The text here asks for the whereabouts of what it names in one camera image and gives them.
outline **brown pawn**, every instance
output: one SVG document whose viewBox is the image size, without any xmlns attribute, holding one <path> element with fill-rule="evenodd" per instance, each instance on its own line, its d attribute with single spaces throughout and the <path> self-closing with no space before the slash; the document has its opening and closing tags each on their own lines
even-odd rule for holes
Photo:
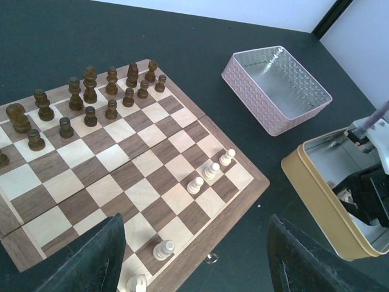
<svg viewBox="0 0 389 292">
<path fill-rule="evenodd" d="M 29 118 L 24 114 L 26 110 L 20 103 L 10 104 L 5 109 L 5 112 L 17 133 L 24 134 L 31 129 Z"/>
<path fill-rule="evenodd" d="M 110 67 L 108 70 L 107 76 L 108 84 L 105 86 L 105 92 L 110 96 L 114 96 L 117 94 L 117 71 L 115 67 Z"/>
<path fill-rule="evenodd" d="M 165 82 L 166 82 L 166 76 L 164 75 L 160 75 L 158 77 L 158 82 L 157 84 L 155 85 L 154 89 L 159 92 L 159 93 L 162 93 L 165 91 Z"/>
<path fill-rule="evenodd" d="M 60 136 L 64 139 L 73 137 L 74 130 L 71 126 L 71 120 L 68 117 L 62 117 L 60 119 Z"/>
<path fill-rule="evenodd" d="M 88 66 L 84 71 L 84 101 L 86 103 L 95 103 L 97 101 L 97 94 L 95 91 L 97 73 L 93 66 Z"/>
<path fill-rule="evenodd" d="M 116 107 L 117 107 L 116 100 L 114 100 L 114 99 L 108 100 L 108 108 L 105 111 L 105 117 L 108 120 L 114 120 L 117 118 Z"/>
<path fill-rule="evenodd" d="M 29 130 L 27 138 L 29 138 L 29 147 L 32 151 L 40 151 L 46 146 L 46 143 L 36 129 Z"/>
<path fill-rule="evenodd" d="M 123 105 L 126 108 L 130 108 L 134 105 L 134 90 L 132 88 L 127 88 L 124 93 Z"/>
<path fill-rule="evenodd" d="M 0 169 L 9 165 L 10 159 L 0 150 Z"/>
<path fill-rule="evenodd" d="M 39 108 L 39 118 L 45 122 L 54 119 L 54 111 L 50 108 L 50 100 L 42 89 L 34 92 L 35 105 Z"/>
<path fill-rule="evenodd" d="M 146 80 L 142 80 L 140 82 L 140 88 L 137 93 L 140 99 L 146 99 L 148 97 L 147 88 L 148 88 L 148 82 Z"/>
<path fill-rule="evenodd" d="M 88 127 L 94 127 L 97 125 L 96 110 L 93 106 L 87 106 L 85 108 L 84 123 Z"/>
<path fill-rule="evenodd" d="M 139 70 L 136 63 L 131 63 L 128 66 L 126 85 L 131 88 L 135 88 L 138 84 Z"/>
<path fill-rule="evenodd" d="M 80 97 L 80 81 L 77 77 L 71 77 L 69 79 L 69 89 L 68 91 L 72 94 L 69 101 L 69 108 L 72 111 L 81 111 L 84 107 L 84 102 Z"/>
<path fill-rule="evenodd" d="M 145 75 L 145 80 L 149 81 L 150 83 L 156 81 L 156 73 L 155 70 L 157 69 L 158 64 L 157 62 L 151 60 L 148 62 L 148 71 Z"/>
</svg>

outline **chessboard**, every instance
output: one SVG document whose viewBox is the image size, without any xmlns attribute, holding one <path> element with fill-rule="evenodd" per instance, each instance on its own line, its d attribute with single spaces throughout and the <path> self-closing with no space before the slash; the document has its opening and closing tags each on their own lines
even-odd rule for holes
<svg viewBox="0 0 389 292">
<path fill-rule="evenodd" d="M 148 63 L 137 62 L 139 82 Z M 84 124 L 84 111 L 69 108 L 68 86 L 46 91 L 55 114 L 48 122 L 39 118 L 33 96 L 17 101 L 46 143 L 40 151 L 29 149 L 26 134 L 16 133 L 5 113 L 8 105 L 0 106 L 0 150 L 10 160 L 0 169 L 0 238 L 20 271 L 119 212 L 126 232 L 119 291 L 135 274 L 146 275 L 148 291 L 175 291 L 268 187 L 169 77 L 164 92 L 150 83 L 146 99 L 136 96 L 138 84 L 134 105 L 123 106 L 127 69 L 117 69 L 114 96 L 105 90 L 107 73 L 97 76 L 94 127 Z M 117 101 L 114 120 L 105 117 L 110 99 Z M 69 139 L 59 135 L 62 117 L 74 129 Z M 232 162 L 190 195 L 187 184 L 231 148 Z M 176 248 L 160 262 L 152 250 L 162 240 Z"/>
</svg>

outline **white wall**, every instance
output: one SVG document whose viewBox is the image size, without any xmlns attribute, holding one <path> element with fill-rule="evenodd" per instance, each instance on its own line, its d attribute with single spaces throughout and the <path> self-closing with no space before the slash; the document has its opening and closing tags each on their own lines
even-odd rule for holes
<svg viewBox="0 0 389 292">
<path fill-rule="evenodd" d="M 322 38 L 375 107 L 389 100 L 388 14 L 389 0 L 354 1 Z"/>
<path fill-rule="evenodd" d="M 98 0 L 312 32 L 336 0 Z"/>
</svg>

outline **table surface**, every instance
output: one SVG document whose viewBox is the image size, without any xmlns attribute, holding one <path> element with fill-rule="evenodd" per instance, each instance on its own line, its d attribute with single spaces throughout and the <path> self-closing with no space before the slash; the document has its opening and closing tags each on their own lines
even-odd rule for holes
<svg viewBox="0 0 389 292">
<path fill-rule="evenodd" d="M 64 85 L 73 75 L 82 78 L 89 64 L 101 73 L 150 58 L 269 178 L 265 194 L 215 249 L 219 262 L 201 265 L 180 291 L 199 291 L 198 281 L 200 291 L 272 291 L 266 235 L 274 213 L 329 248 L 280 162 L 302 142 L 345 127 L 374 108 L 315 36 L 93 1 L 31 0 L 16 5 L 0 2 L 2 104 L 31 96 L 36 88 Z M 221 72 L 234 52 L 276 45 L 284 46 L 333 101 L 313 119 L 271 137 L 222 80 Z M 351 265 L 389 287 L 387 262 L 382 256 Z"/>
</svg>

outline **black strip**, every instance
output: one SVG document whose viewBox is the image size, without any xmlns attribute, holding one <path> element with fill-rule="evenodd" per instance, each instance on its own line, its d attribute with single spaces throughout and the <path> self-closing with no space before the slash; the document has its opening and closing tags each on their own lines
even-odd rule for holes
<svg viewBox="0 0 389 292">
<path fill-rule="evenodd" d="M 329 30 L 329 28 L 335 23 L 340 15 L 347 9 L 353 0 L 337 0 L 335 4 L 328 10 L 327 14 L 319 22 L 319 24 L 313 30 L 313 34 L 321 39 L 323 35 Z"/>
</svg>

